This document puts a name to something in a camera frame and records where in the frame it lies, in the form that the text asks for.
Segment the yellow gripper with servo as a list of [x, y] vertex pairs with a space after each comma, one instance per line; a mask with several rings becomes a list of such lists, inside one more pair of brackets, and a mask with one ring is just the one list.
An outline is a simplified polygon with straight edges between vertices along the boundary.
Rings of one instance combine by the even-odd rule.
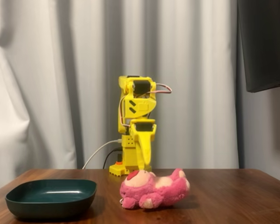
[[130, 125], [130, 135], [136, 145], [138, 169], [148, 169], [151, 162], [151, 142], [154, 140], [156, 132], [155, 120], [132, 119]]

